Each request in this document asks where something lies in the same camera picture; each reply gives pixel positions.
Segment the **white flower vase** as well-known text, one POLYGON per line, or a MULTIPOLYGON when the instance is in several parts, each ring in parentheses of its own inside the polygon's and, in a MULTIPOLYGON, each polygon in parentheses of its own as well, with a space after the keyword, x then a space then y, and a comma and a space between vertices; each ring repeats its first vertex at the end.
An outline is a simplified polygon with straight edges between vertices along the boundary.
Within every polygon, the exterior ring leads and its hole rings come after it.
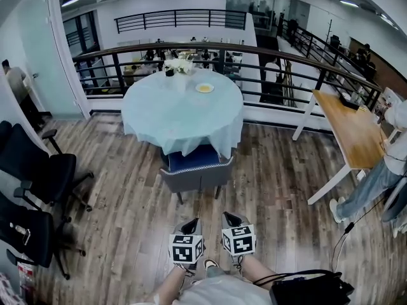
POLYGON ((193 67, 193 62, 185 58, 173 58, 164 61, 164 72, 167 69, 174 70, 172 77, 165 76, 170 87, 179 93, 184 93, 193 67))

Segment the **person's white shirt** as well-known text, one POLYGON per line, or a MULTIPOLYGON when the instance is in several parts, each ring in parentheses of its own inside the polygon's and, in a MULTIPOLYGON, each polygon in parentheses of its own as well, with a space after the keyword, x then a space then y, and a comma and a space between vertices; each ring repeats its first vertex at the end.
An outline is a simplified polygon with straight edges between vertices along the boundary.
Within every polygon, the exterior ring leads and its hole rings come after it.
POLYGON ((223 274, 196 282, 172 305, 272 305, 272 300, 265 289, 223 274))

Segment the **person's right forearm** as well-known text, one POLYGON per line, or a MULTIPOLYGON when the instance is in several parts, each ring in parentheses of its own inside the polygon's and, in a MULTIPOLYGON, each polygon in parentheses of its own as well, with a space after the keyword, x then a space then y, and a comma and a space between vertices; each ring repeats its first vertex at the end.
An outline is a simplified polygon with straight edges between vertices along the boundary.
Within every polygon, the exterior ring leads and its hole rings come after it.
POLYGON ((244 255, 240 264, 242 266, 243 277, 251 282, 276 274, 276 272, 263 265, 251 254, 244 255))

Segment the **blue padded chair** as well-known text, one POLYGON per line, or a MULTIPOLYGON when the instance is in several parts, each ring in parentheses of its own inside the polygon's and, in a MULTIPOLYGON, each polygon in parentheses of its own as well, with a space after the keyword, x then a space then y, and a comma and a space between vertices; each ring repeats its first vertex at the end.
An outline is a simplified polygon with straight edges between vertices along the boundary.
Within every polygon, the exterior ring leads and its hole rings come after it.
POLYGON ((210 144, 200 145, 186 156, 173 152, 165 159, 166 166, 160 169, 160 175, 180 204, 182 193, 188 191, 215 189, 214 198, 218 199, 231 178, 233 157, 220 157, 210 144))

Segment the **straight black railing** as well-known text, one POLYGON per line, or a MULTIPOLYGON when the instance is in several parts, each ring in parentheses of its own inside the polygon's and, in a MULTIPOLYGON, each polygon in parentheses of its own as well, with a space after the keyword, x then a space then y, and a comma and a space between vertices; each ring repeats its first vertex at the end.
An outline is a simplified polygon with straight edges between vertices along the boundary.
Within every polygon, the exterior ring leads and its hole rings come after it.
POLYGON ((244 11, 219 9, 178 9, 152 11, 115 18, 116 29, 122 32, 155 29, 160 27, 225 27, 245 30, 247 14, 244 11))

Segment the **red labelled bottle pack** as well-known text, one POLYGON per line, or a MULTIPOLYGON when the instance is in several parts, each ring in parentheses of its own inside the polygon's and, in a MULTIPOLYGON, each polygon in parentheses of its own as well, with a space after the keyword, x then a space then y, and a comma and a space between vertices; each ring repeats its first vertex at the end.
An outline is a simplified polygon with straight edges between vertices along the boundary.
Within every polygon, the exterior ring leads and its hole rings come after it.
POLYGON ((27 259, 17 261, 17 268, 20 278, 20 291, 24 296, 34 296, 35 294, 35 270, 34 266, 27 259))

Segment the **curved black railing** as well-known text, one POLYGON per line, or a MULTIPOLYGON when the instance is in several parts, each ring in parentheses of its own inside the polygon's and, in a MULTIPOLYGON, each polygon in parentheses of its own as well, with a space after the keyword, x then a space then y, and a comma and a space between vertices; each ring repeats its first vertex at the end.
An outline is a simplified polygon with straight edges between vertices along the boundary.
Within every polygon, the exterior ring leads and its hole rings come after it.
POLYGON ((232 71, 234 68, 243 70, 252 69, 258 70, 259 72, 272 71, 273 69, 271 67, 245 63, 243 61, 228 62, 226 61, 226 54, 228 52, 236 52, 241 55, 248 54, 250 56, 256 55, 258 57, 276 57, 277 60, 285 61, 287 64, 302 64, 318 70, 318 76, 309 76, 299 72, 293 72, 288 68, 280 70, 278 73, 283 74, 284 78, 281 83, 276 84, 277 87, 274 93, 264 93, 262 91, 249 91, 243 89, 241 92, 244 95, 270 98, 273 100, 272 103, 247 102, 246 104, 251 107, 261 107, 291 113, 300 113, 301 109, 296 105, 298 103, 308 105, 310 102, 309 100, 305 100, 303 98, 296 98, 294 93, 309 93, 311 90, 309 88, 303 88, 291 84, 292 78, 311 80, 314 82, 316 90, 320 90, 324 84, 327 84, 334 88, 334 91, 340 98, 343 97, 344 93, 348 93, 349 95, 357 95, 369 110, 373 110, 376 107, 379 96, 383 92, 379 86, 371 81, 365 78, 359 78, 355 74, 342 71, 331 65, 322 64, 316 60, 310 60, 309 58, 293 55, 292 53, 239 44, 197 42, 137 44, 87 53, 73 58, 72 61, 77 68, 76 71, 78 74, 85 71, 90 73, 89 77, 80 79, 82 83, 92 81, 94 82, 94 90, 105 90, 108 88, 106 82, 110 79, 115 79, 119 82, 118 88, 120 90, 120 93, 117 94, 117 98, 123 98, 130 87, 125 82, 129 76, 124 73, 124 68, 128 64, 126 62, 121 62, 119 56, 125 53, 156 50, 169 52, 174 51, 178 55, 182 55, 187 51, 192 53, 196 53, 198 51, 215 51, 219 54, 217 60, 204 60, 202 58, 192 59, 192 63, 199 65, 216 65, 221 69, 222 75, 225 75, 232 81, 239 81, 242 83, 270 85, 271 81, 266 80, 264 77, 254 79, 247 76, 237 75, 232 71))

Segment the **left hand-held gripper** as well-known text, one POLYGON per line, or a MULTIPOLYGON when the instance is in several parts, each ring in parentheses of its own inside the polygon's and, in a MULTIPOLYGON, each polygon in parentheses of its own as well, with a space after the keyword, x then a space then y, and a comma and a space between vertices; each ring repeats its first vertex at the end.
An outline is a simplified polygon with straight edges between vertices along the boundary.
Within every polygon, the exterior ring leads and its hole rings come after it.
POLYGON ((169 235, 169 256, 173 263, 196 263, 204 253, 202 221, 189 219, 178 224, 169 235))

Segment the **black mesh office chair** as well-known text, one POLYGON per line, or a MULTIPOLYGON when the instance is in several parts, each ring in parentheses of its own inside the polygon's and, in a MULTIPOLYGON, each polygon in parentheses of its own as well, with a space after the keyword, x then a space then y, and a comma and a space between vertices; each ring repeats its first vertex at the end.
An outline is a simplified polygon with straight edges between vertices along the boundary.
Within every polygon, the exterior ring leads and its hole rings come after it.
POLYGON ((0 122, 0 170, 20 181, 17 198, 30 202, 25 195, 30 192, 46 205, 60 203, 65 208, 68 197, 72 196, 90 212, 92 207, 74 189, 87 178, 94 178, 94 174, 87 172, 75 177, 77 157, 60 150, 56 134, 57 130, 52 129, 42 135, 57 151, 49 155, 31 140, 20 124, 0 122))
POLYGON ((8 260, 15 266, 17 261, 27 259, 33 266, 48 268, 52 259, 55 259, 62 276, 69 280, 71 276, 64 270, 60 251, 70 250, 79 253, 82 257, 86 252, 62 241, 65 223, 66 221, 62 221, 58 227, 55 227, 50 213, 29 210, 0 193, 0 240, 21 254, 18 257, 11 250, 6 251, 8 260), (26 245, 22 243, 22 236, 10 227, 11 222, 31 231, 31 237, 26 245))

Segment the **person's left forearm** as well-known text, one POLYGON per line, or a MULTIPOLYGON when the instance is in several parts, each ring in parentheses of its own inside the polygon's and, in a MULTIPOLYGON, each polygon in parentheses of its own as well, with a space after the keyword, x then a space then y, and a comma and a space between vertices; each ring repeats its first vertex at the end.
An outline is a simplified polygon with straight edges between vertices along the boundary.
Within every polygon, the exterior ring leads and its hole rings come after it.
POLYGON ((174 266, 162 284, 157 288, 153 300, 156 305, 171 305, 177 299, 183 281, 189 271, 182 266, 174 266))

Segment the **black equipment bag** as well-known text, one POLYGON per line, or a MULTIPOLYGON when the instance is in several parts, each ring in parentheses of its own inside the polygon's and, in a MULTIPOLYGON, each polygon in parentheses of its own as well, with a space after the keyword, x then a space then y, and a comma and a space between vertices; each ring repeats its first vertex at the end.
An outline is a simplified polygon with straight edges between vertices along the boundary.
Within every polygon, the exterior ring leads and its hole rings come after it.
POLYGON ((274 305, 349 305, 354 287, 341 273, 322 269, 299 271, 296 278, 274 283, 269 291, 274 305))

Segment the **clear water bottle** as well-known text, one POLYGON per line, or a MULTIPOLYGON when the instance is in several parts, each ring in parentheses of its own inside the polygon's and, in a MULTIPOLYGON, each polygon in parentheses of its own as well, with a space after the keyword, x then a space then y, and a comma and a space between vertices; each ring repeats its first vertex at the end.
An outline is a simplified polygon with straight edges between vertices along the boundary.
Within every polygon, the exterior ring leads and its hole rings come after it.
POLYGON ((22 243, 26 245, 31 237, 31 231, 22 226, 13 224, 12 222, 10 223, 10 227, 22 236, 22 243))

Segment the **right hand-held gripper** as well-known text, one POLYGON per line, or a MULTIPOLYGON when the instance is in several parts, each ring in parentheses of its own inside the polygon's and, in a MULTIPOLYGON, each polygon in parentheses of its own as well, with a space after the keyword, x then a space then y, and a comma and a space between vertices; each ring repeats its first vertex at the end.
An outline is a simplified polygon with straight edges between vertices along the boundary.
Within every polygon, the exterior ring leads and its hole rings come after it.
POLYGON ((223 248, 231 256, 253 254, 256 251, 254 225, 238 213, 223 212, 221 215, 223 248))

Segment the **black box on desk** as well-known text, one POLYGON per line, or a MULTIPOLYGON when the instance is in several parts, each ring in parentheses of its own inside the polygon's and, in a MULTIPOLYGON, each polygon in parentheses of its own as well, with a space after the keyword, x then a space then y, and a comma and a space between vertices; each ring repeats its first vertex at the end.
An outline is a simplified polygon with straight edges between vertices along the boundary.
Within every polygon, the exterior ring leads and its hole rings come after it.
POLYGON ((349 109, 353 109, 355 111, 359 109, 359 104, 357 102, 352 101, 352 98, 350 95, 341 93, 339 96, 339 99, 340 99, 340 102, 345 107, 348 107, 349 109))

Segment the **frosted glass door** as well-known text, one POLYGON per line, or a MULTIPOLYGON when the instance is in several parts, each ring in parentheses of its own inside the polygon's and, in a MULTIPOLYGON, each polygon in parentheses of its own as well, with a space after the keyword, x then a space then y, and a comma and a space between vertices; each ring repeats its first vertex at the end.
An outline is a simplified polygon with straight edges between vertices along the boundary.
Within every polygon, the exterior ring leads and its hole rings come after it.
POLYGON ((56 119, 81 119, 83 113, 69 85, 55 42, 48 0, 22 0, 18 26, 34 91, 56 119))

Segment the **wooden desk with white legs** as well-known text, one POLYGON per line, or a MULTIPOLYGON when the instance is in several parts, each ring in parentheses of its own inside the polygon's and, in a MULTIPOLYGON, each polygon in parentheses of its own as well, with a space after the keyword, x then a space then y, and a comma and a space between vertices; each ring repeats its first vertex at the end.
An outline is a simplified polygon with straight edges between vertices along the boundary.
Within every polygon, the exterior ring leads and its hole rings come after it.
POLYGON ((345 107, 339 97, 320 90, 312 90, 312 97, 292 136, 294 141, 303 131, 316 104, 319 105, 331 126, 345 164, 307 200, 309 205, 313 205, 330 192, 351 171, 372 169, 384 155, 381 146, 383 132, 374 122, 373 114, 367 109, 353 110, 345 107))

